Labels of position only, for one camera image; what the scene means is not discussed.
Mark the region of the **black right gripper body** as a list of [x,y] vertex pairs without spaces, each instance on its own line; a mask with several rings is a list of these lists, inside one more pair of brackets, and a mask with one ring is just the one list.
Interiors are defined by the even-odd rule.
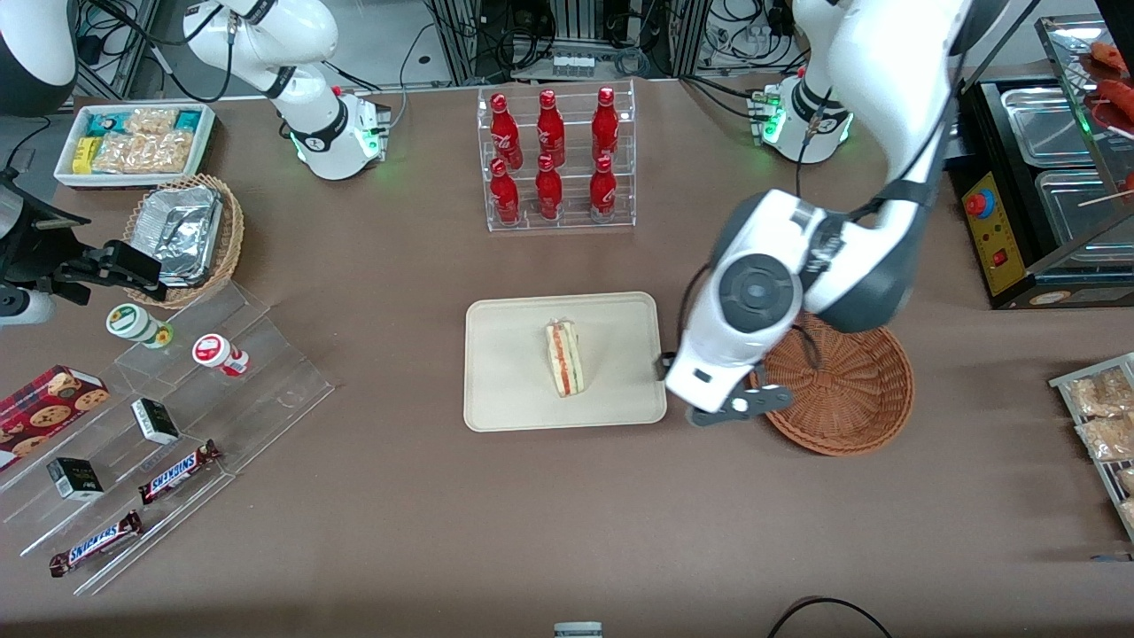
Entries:
[[81,260],[88,247],[74,227],[88,218],[70,214],[3,178],[3,287],[44,294],[88,294],[88,286],[66,282],[58,267]]

